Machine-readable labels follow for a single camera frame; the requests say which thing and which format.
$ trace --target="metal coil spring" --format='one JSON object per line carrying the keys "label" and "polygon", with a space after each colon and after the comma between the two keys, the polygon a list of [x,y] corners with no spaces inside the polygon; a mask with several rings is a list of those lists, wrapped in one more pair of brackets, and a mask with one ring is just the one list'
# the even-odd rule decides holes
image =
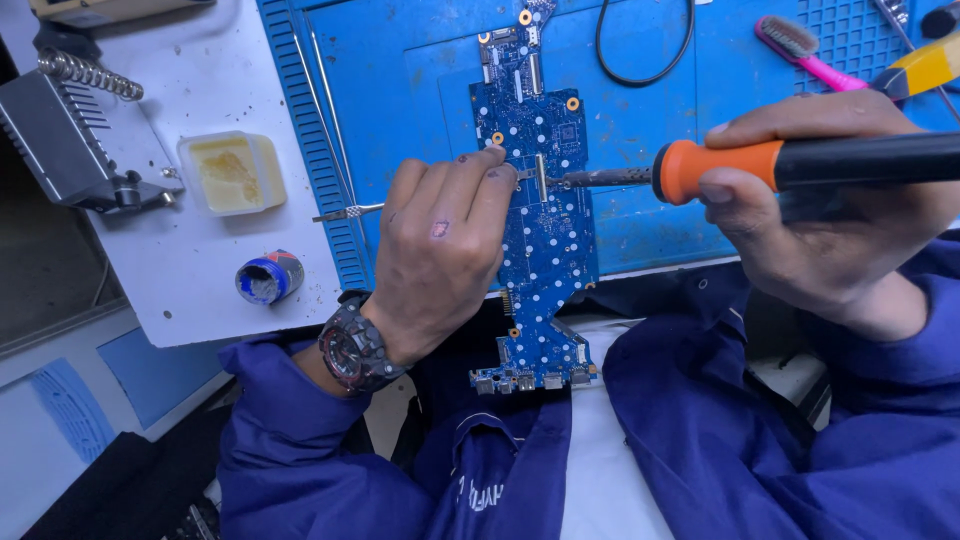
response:
{"label": "metal coil spring", "polygon": [[40,72],[64,81],[73,81],[117,94],[124,99],[143,98],[143,86],[73,55],[47,47],[37,60]]}

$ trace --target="black cable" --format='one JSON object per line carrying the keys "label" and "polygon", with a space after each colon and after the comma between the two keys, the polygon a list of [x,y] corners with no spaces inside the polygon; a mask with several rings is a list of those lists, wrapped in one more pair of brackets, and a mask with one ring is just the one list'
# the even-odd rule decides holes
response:
{"label": "black cable", "polygon": [[597,49],[597,60],[600,61],[600,67],[603,68],[604,72],[607,73],[607,76],[613,79],[613,81],[619,85],[631,86],[634,88],[643,88],[644,86],[649,86],[662,79],[671,69],[677,65],[677,62],[680,61],[680,58],[684,56],[686,52],[686,46],[690,44],[690,39],[693,37],[693,13],[694,13],[694,1],[687,0],[686,2],[686,36],[684,36],[684,44],[680,46],[680,51],[677,52],[677,56],[673,57],[673,60],[664,67],[663,71],[650,77],[649,79],[627,79],[626,77],[621,77],[616,73],[613,73],[613,70],[607,65],[607,62],[603,59],[603,51],[600,48],[600,30],[603,28],[603,17],[607,14],[607,5],[610,4],[610,0],[603,0],[603,6],[600,7],[600,16],[597,17],[597,36],[595,40],[595,47]]}

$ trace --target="toothbrush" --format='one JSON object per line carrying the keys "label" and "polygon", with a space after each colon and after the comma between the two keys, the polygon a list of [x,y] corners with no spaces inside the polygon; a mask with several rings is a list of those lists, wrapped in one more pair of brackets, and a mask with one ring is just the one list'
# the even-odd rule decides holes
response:
{"label": "toothbrush", "polygon": [[787,61],[802,66],[838,92],[870,86],[818,59],[815,55],[820,48],[820,40],[803,26],[776,15],[767,15],[756,22],[754,33]]}

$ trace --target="hand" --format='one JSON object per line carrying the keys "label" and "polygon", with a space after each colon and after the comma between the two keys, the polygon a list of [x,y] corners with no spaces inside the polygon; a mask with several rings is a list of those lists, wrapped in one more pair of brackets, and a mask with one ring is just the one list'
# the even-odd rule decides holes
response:
{"label": "hand", "polygon": [[[788,98],[714,128],[705,143],[732,148],[919,131],[882,94],[858,90]],[[790,224],[782,223],[770,188],[751,174],[714,169],[700,187],[707,220],[737,249],[760,290],[877,341],[923,329],[926,298],[896,270],[960,213],[960,183],[846,188],[842,219]]]}
{"label": "hand", "polygon": [[380,218],[376,289],[360,309],[409,365],[473,316],[503,260],[516,169],[489,146],[431,166],[405,160]]}

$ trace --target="black and red watch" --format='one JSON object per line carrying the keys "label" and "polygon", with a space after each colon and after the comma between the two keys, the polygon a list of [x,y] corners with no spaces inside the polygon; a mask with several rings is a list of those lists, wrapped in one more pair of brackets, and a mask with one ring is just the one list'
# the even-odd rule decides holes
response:
{"label": "black and red watch", "polygon": [[326,369],[345,388],[361,392],[375,392],[408,369],[387,358],[380,332],[360,314],[368,298],[370,294],[363,294],[343,301],[319,338]]}

